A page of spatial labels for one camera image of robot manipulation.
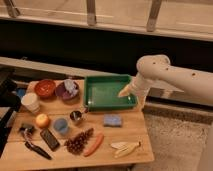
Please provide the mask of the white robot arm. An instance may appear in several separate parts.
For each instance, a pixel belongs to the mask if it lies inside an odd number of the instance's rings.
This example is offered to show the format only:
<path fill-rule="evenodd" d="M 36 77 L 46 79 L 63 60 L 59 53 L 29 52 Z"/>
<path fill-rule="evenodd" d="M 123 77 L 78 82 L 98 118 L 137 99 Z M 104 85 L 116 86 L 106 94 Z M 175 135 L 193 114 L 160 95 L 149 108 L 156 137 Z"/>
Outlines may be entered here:
<path fill-rule="evenodd" d="M 118 94 L 133 94 L 145 102 L 151 86 L 161 80 L 213 104 L 213 73 L 172 66 L 166 55 L 146 55 L 136 64 L 137 74 Z"/>

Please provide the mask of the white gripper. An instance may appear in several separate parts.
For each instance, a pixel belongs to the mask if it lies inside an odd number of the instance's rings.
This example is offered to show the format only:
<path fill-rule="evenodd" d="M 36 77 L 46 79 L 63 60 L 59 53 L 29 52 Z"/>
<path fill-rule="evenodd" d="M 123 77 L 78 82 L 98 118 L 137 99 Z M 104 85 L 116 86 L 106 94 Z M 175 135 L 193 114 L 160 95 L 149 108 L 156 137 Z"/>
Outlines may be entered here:
<path fill-rule="evenodd" d="M 140 73 L 132 79 L 129 86 L 126 85 L 118 94 L 118 97 L 125 97 L 134 94 L 138 97 L 145 97 L 148 95 L 151 86 L 155 83 L 154 80 L 144 78 Z"/>

